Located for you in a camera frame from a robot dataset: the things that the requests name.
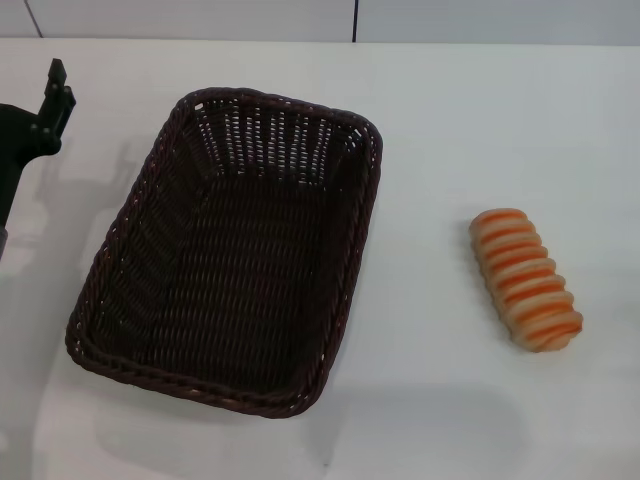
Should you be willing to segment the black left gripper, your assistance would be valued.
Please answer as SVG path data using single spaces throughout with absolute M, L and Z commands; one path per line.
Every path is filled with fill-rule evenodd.
M 6 227 L 25 166 L 61 149 L 61 137 L 76 105 L 66 79 L 63 62 L 54 58 L 38 114 L 0 104 L 0 227 Z

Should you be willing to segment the dark brown woven basket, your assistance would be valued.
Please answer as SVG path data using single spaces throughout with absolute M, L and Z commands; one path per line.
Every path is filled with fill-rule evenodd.
M 346 330 L 382 151 L 350 111 L 246 88 L 187 94 L 94 257 L 69 356 L 229 411 L 305 412 Z

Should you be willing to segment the orange striped bread loaf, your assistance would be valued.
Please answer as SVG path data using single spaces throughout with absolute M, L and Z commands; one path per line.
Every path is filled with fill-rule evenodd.
M 527 215 L 513 208 L 487 210 L 471 221 L 469 234 L 511 341 L 534 353 L 567 347 L 581 333 L 583 316 Z

